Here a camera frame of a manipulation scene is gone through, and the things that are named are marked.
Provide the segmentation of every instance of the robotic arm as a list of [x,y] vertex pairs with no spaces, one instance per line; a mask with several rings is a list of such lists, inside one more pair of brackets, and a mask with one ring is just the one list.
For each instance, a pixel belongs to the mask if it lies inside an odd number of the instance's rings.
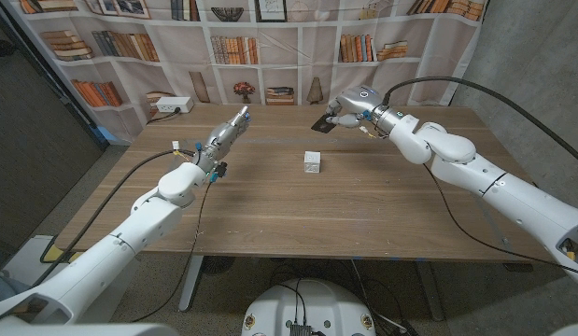
[[[341,108],[350,113],[339,117]],[[323,117],[331,126],[347,128],[359,127],[364,119],[411,163],[425,163],[435,154],[430,169],[437,178],[480,196],[529,232],[560,265],[578,271],[577,208],[503,171],[477,154],[470,140],[449,134],[437,123],[426,122],[416,130],[417,118],[382,105],[382,98],[369,87],[344,91]],[[578,283],[578,273],[566,272]]]
[[195,200],[192,189],[224,176],[219,162],[250,122],[247,106],[210,134],[194,162],[184,162],[163,176],[158,187],[141,196],[131,215],[73,263],[41,285],[0,302],[0,326],[73,324],[147,245],[181,221],[183,209]]

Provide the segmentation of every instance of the electrical outlet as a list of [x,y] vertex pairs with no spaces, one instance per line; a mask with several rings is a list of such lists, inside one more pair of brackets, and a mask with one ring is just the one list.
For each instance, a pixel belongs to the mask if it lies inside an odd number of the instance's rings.
[[162,97],[156,103],[158,111],[164,113],[175,112],[176,108],[180,108],[181,113],[188,113],[193,108],[193,100],[191,97]]

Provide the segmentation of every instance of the printed backdrop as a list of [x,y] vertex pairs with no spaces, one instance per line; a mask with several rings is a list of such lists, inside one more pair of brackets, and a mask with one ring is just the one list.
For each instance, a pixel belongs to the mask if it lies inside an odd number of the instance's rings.
[[[252,104],[326,104],[359,84],[384,92],[414,77],[462,77],[483,15],[482,0],[10,1],[8,10],[114,143],[133,142],[159,95],[242,104],[233,86],[248,82]],[[43,34],[61,31],[71,36]],[[350,62],[362,59],[358,52],[365,62]],[[103,89],[96,98],[72,80],[111,82],[120,101],[104,86],[95,86]],[[268,91],[276,87],[292,90]],[[419,83],[395,91],[392,103],[447,105],[455,88]]]

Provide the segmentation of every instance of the table surface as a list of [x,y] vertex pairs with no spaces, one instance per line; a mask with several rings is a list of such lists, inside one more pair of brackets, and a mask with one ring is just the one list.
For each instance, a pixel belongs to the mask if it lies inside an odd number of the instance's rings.
[[[92,196],[58,236],[65,248],[119,180],[144,158],[185,140],[204,141],[240,106],[195,106],[137,137]],[[310,130],[325,106],[249,108],[251,125],[224,158],[227,175],[208,191],[194,253],[198,255],[511,261],[465,236],[446,212],[430,175],[406,161],[388,140],[359,130]],[[478,153],[529,181],[486,125],[468,108],[403,107],[421,122],[434,121],[472,140]],[[303,171],[306,150],[321,152],[320,174]],[[164,156],[135,172],[76,246],[86,250],[114,230],[133,202],[180,164]],[[527,233],[470,192],[441,182],[460,225],[481,240],[517,253],[551,259]],[[170,234],[151,252],[189,252],[205,186]],[[508,247],[502,238],[508,240]]]

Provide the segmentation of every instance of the framed picture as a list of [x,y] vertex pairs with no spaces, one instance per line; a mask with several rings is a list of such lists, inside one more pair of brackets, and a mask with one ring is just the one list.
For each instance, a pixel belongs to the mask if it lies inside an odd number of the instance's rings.
[[114,7],[114,0],[97,0],[100,3],[102,13],[106,15],[119,15]]
[[100,2],[98,0],[85,0],[87,7],[90,8],[90,11],[95,14],[103,14],[102,8],[100,7]]
[[286,22],[287,0],[255,0],[258,22]]
[[148,7],[145,0],[112,0],[119,12],[119,16],[136,19],[149,19]]

